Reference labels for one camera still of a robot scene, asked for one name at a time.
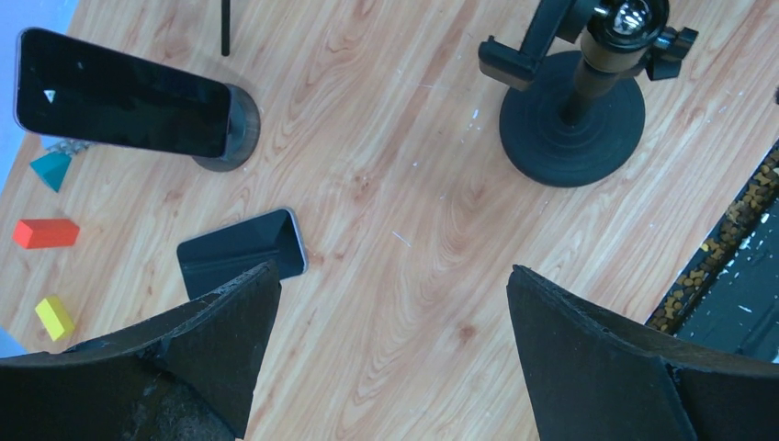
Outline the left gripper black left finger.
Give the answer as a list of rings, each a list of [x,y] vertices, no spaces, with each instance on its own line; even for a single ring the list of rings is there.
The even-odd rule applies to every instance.
[[[237,440],[279,306],[273,262],[150,319],[1,362],[4,440]]]

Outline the black smartphone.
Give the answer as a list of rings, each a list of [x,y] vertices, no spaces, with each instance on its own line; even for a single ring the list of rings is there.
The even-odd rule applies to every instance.
[[[28,131],[207,158],[226,150],[231,92],[215,80],[26,28],[16,82],[16,119]]]
[[[289,207],[186,240],[177,246],[176,255],[191,300],[266,261],[276,263],[281,279],[308,269],[298,218]]]

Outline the black phone stand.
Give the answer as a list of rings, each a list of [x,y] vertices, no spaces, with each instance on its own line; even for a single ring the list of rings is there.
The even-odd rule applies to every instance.
[[[646,107],[637,76],[673,79],[698,33],[668,24],[666,1],[544,0],[518,48],[494,37],[480,70],[507,86],[499,115],[513,166],[551,187],[583,187],[637,149]]]

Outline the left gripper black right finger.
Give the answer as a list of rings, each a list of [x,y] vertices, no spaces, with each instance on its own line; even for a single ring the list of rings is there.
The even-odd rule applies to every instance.
[[[778,367],[685,342],[514,266],[507,301],[543,440],[775,440]]]

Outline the grey round stand base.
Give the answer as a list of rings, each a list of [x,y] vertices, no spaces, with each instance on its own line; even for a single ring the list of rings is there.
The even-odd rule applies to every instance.
[[[226,173],[240,168],[254,153],[261,133],[261,115],[254,99],[238,85],[225,84],[231,93],[226,148],[222,156],[193,156],[196,164],[211,172]]]

